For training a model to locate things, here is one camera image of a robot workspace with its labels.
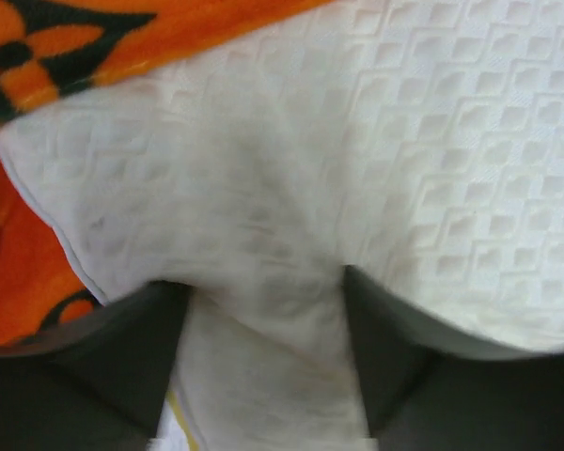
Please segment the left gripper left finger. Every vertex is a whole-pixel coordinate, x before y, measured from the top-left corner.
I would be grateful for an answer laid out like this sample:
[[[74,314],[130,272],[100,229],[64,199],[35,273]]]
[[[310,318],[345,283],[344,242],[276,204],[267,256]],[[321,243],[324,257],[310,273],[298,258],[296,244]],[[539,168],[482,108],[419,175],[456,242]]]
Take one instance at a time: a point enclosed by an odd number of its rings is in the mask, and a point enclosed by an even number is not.
[[[145,450],[158,435],[191,297],[150,283],[0,346],[0,450]]]

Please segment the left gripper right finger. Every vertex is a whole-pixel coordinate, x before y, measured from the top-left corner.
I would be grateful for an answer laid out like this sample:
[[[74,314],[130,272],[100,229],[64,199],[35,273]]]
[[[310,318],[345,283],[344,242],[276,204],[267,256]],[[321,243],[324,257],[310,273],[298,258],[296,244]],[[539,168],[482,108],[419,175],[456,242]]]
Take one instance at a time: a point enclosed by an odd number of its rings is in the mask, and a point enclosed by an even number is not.
[[[382,450],[564,450],[564,350],[469,334],[345,268],[368,432]]]

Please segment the cream textured pillow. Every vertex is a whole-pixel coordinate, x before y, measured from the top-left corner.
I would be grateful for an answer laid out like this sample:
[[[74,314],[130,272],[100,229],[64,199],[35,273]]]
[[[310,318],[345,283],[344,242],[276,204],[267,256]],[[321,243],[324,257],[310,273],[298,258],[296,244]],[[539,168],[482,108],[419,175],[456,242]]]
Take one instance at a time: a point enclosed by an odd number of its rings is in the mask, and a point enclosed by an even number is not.
[[[201,450],[370,450],[339,287],[564,350],[564,1],[338,1],[257,38],[337,264],[330,306],[261,325],[196,289],[172,407]]]

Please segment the orange black patterned pillowcase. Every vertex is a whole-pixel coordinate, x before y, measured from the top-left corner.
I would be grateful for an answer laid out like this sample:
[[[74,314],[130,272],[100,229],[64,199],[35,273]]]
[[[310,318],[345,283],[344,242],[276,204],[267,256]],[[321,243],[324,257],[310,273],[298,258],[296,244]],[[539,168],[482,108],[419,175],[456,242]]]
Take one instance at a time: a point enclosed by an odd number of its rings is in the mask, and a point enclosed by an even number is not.
[[[0,346],[151,281],[261,325],[333,302],[259,68],[315,1],[0,1]]]

